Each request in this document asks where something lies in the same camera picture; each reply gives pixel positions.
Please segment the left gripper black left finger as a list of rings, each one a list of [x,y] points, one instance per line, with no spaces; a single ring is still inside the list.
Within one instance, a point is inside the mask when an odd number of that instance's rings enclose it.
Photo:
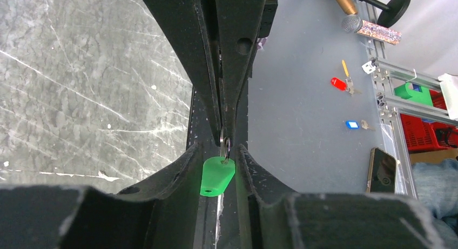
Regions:
[[[122,189],[2,185],[1,248],[192,248],[204,149]]]

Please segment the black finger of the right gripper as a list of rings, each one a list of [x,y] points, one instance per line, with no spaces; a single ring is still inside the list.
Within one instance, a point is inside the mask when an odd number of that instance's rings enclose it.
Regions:
[[[235,144],[237,107],[253,63],[266,0],[215,0],[221,58],[220,100],[224,138]]]
[[[179,58],[205,108],[213,141],[220,146],[221,119],[205,25],[203,0],[142,0]]]

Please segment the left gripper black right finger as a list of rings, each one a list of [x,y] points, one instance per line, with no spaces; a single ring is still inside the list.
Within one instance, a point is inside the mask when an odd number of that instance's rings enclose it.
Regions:
[[[392,193],[299,193],[235,150],[242,248],[443,248],[417,200]]]

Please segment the green key tag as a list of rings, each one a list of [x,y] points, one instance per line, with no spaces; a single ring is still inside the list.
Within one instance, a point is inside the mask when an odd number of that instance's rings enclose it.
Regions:
[[[235,174],[234,160],[211,157],[205,160],[201,179],[200,195],[217,197],[223,194]]]

